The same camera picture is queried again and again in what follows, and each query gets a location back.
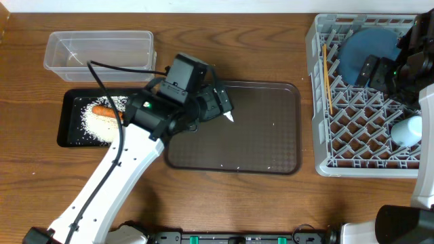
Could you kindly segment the white tissue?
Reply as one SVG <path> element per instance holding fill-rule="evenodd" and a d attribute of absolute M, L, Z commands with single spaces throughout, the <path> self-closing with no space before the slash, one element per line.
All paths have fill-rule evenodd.
<path fill-rule="evenodd" d="M 234 121 L 234 118 L 233 118 L 233 116 L 232 116 L 232 114 L 231 114 L 231 111 L 225 112 L 225 113 L 224 113 L 224 116 L 225 116 L 229 121 L 231 121 L 231 122 Z"/>

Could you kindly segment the dark blue plate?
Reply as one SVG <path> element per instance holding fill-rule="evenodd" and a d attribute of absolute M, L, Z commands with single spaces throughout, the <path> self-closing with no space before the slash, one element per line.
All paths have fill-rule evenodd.
<path fill-rule="evenodd" d="M 384 28 L 365 28 L 349 37 L 340 47 L 338 73 L 342 80 L 355 85 L 359 72 L 369 55 L 395 60 L 399 35 Z"/>

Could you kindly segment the light blue cup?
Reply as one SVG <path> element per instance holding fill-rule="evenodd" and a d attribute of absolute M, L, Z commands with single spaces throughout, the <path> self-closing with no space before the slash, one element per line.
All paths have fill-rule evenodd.
<path fill-rule="evenodd" d="M 411 147 L 422 138 L 422 117 L 413 116 L 396 123 L 391 129 L 391 139 L 398 146 Z"/>

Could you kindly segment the orange carrot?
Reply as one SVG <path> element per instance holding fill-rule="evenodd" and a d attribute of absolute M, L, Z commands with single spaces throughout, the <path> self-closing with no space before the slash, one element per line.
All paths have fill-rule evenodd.
<path fill-rule="evenodd" d="M 108 118 L 116 118 L 115 111 L 111 108 L 105 107 L 105 106 L 93 106 L 92 112 L 95 115 L 108 117 Z"/>

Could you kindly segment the white rice pile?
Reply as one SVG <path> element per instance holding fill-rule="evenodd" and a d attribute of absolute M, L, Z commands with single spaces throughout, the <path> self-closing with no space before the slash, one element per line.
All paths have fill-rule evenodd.
<path fill-rule="evenodd" d="M 79 130 L 84 133 L 83 139 L 86 141 L 95 140 L 99 143 L 111 143 L 119 135 L 117 120 L 116 118 L 95 115 L 92 112 L 93 106 L 105 106 L 113 109 L 106 96 L 88 98 L 85 105 L 79 110 Z"/>

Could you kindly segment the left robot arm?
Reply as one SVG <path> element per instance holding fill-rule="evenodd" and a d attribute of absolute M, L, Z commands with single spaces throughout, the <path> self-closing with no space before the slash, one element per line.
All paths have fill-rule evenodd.
<path fill-rule="evenodd" d="M 134 94 L 127 106 L 121 135 L 97 166 L 71 206 L 46 230 L 32 227 L 23 243 L 146 243 L 137 230 L 109 229 L 115 216 L 148 166 L 160 156 L 171 132 L 145 127 L 143 113 L 157 112 L 158 105 L 172 103 L 169 92 L 153 94 L 151 85 Z"/>

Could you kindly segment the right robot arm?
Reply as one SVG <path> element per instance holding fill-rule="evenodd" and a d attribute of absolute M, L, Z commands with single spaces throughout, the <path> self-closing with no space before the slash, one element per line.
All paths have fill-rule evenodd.
<path fill-rule="evenodd" d="M 410 206 L 383 205 L 375 220 L 344 224 L 337 243 L 433 242 L 433 11 L 419 14 L 397 42 L 395 60 L 370 55 L 355 85 L 421 111 L 418 176 Z"/>

